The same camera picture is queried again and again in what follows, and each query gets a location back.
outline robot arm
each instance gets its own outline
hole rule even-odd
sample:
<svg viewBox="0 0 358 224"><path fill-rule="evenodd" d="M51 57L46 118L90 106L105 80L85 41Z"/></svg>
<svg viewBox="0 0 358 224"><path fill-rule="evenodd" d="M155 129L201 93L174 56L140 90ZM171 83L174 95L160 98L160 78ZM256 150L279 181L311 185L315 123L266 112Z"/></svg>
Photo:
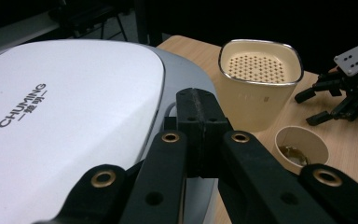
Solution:
<svg viewBox="0 0 358 224"><path fill-rule="evenodd" d="M296 101L301 104L316 95L316 91L330 91L332 96L346 92L346 98L330 113L327 111L307 118L309 125L315 126L330 119L353 121L358 117L358 47L335 57L338 65L334 73L320 74L312 87L298 93Z"/></svg>
<svg viewBox="0 0 358 224"><path fill-rule="evenodd" d="M176 94L144 161L92 168L60 213L35 224L183 223L188 178L217 178L232 223L358 223L358 183L323 164L289 174L250 133L232 130L213 94Z"/></svg>

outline black robotic claw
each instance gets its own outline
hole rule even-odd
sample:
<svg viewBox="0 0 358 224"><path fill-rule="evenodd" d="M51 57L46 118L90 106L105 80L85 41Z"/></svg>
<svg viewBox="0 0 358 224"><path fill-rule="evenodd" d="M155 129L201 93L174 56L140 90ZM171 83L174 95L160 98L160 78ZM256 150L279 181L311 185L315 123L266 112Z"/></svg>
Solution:
<svg viewBox="0 0 358 224"><path fill-rule="evenodd" d="M330 119L353 121L358 117L358 74L348 77L340 68L333 73L320 74L316 83L311 88L298 93L295 99L301 104L315 96L316 91L330 91L332 96L340 96L341 91L345 91L346 98L331 113L324 111L307 118L309 125L316 126Z"/></svg>

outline dark background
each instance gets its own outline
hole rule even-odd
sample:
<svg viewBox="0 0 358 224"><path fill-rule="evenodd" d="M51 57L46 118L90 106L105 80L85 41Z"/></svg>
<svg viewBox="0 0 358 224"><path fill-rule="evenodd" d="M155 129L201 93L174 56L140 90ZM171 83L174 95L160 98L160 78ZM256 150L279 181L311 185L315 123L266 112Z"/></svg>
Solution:
<svg viewBox="0 0 358 224"><path fill-rule="evenodd" d="M146 0L152 46L158 32L223 46L236 38L291 45L304 68L324 73L358 46L358 0Z"/></svg>
<svg viewBox="0 0 358 224"><path fill-rule="evenodd" d="M58 6L58 0L0 0L0 28Z"/></svg>

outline metal bracket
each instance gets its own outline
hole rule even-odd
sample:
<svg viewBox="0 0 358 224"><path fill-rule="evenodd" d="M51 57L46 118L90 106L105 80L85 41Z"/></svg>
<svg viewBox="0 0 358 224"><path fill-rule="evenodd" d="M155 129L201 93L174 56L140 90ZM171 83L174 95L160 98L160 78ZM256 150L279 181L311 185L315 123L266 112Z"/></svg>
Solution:
<svg viewBox="0 0 358 224"><path fill-rule="evenodd" d="M358 47L336 56L334 61L348 77L353 77L358 73Z"/></svg>

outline beige cup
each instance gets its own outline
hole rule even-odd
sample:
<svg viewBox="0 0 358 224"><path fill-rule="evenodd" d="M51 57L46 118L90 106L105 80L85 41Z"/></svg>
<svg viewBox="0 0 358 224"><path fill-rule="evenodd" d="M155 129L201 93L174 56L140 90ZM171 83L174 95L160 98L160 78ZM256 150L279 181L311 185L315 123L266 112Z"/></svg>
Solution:
<svg viewBox="0 0 358 224"><path fill-rule="evenodd" d="M288 171L299 175L303 165L326 164L329 151L324 140L312 131L288 126L280 129L275 135L272 155Z"/></svg>
<svg viewBox="0 0 358 224"><path fill-rule="evenodd" d="M304 71L288 45L262 40L232 40L219 55L222 76L217 97L236 130L266 130L278 117Z"/></svg>

